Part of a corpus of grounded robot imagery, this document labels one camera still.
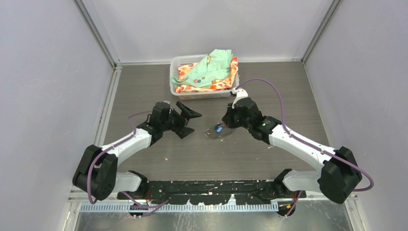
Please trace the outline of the white perforated plastic basket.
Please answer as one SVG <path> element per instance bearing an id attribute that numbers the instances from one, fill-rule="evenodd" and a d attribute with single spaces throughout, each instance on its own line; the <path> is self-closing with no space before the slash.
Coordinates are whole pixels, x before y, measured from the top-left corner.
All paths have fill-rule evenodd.
<path id="1" fill-rule="evenodd" d="M 227 90 L 219 90 L 219 91 L 210 91 L 210 92 L 188 92 L 188 93 L 175 93 L 173 90 L 175 87 L 171 86 L 171 77 L 177 76 L 179 74 L 178 67 L 185 64 L 192 64 L 199 62 L 206 54 L 200 55 L 188 55 L 188 56 L 178 56 L 172 59 L 170 64 L 170 92 L 179 97 L 181 100 L 193 100 L 193 99 L 205 99 L 205 98 L 222 98 L 230 96 L 230 91 L 232 88 L 235 88 L 239 84 L 234 83 L 230 89 Z"/>

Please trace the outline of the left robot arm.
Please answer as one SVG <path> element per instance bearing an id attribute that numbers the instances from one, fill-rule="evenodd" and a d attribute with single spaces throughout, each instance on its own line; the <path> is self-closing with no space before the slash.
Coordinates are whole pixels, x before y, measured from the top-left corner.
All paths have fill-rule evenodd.
<path id="1" fill-rule="evenodd" d="M 136 199 L 147 195 L 149 183 L 144 175 L 135 171 L 121 173 L 117 169 L 126 159 L 159 141 L 164 132 L 172 131 L 181 139 L 194 132 L 188 127 L 188 122 L 202 114 L 180 101 L 176 106 L 179 111 L 167 101 L 158 102 L 147 113 L 146 120 L 133 125 L 128 135 L 101 147 L 92 144 L 85 149 L 72 183 L 87 193 L 92 205 L 105 200 L 112 193 L 132 195 Z"/>

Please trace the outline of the blue plastic key tag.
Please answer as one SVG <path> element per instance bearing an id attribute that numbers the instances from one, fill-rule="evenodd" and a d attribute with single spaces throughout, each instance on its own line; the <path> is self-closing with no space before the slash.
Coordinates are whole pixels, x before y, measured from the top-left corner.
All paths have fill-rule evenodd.
<path id="1" fill-rule="evenodd" d="M 223 129 L 224 129 L 224 126 L 223 126 L 223 125 L 216 125 L 216 126 L 214 127 L 214 130 L 215 130 L 215 133 L 216 133 L 216 134 L 221 133 L 221 132 L 223 131 Z"/>

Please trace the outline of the orange patterned cloth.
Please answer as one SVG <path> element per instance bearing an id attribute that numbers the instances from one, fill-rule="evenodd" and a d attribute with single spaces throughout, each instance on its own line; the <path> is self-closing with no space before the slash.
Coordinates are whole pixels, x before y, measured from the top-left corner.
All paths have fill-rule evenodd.
<path id="1" fill-rule="evenodd" d="M 188 92 L 210 92 L 227 90 L 232 87 L 234 83 L 238 83 L 238 59 L 237 57 L 232 57 L 229 71 L 225 79 L 216 79 L 213 77 L 200 77 L 194 79 L 193 83 L 175 85 L 173 82 L 170 84 L 175 87 L 173 90 L 175 93 L 188 93 Z"/>

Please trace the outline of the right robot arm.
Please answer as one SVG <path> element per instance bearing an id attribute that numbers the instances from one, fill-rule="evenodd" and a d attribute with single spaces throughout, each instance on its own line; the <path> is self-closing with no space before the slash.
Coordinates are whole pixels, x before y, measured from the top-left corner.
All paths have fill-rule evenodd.
<path id="1" fill-rule="evenodd" d="M 229 103 L 222 122 L 229 128 L 244 128 L 256 140 L 279 147 L 313 167 L 312 171 L 282 171 L 274 179 L 275 193 L 280 197 L 312 191 L 342 204 L 362 180 L 351 150 L 321 145 L 285 128 L 278 119 L 262 115 L 250 97 Z"/>

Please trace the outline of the perforated metal key plate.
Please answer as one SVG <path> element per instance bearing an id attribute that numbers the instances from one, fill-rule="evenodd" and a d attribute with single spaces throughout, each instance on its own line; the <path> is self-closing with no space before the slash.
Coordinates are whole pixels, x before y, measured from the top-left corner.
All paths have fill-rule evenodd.
<path id="1" fill-rule="evenodd" d="M 236 128 L 228 128 L 226 126 L 224 126 L 224 129 L 221 133 L 216 134 L 214 127 L 208 128 L 205 132 L 204 135 L 209 138 L 209 139 L 222 139 L 223 137 L 226 137 L 228 135 L 231 135 L 232 133 L 234 133 L 236 131 Z"/>

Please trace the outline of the green patterned cloth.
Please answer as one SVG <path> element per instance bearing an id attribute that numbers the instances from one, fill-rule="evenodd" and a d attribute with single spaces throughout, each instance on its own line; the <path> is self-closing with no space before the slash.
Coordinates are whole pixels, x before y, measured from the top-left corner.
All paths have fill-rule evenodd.
<path id="1" fill-rule="evenodd" d="M 232 50 L 215 49 L 197 63 L 179 66 L 171 82 L 175 87 L 209 88 L 231 76 L 232 58 Z"/>

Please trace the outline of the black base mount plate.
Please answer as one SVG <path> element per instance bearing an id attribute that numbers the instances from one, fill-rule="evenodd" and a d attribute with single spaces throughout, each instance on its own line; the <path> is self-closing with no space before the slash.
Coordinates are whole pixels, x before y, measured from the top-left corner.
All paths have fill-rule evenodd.
<path id="1" fill-rule="evenodd" d="M 264 205 L 274 199 L 306 197 L 305 192 L 292 192 L 273 180 L 148 180 L 144 175 L 141 179 L 135 192 L 120 192 L 117 198 L 170 205 L 225 205 L 233 198 L 237 205 Z"/>

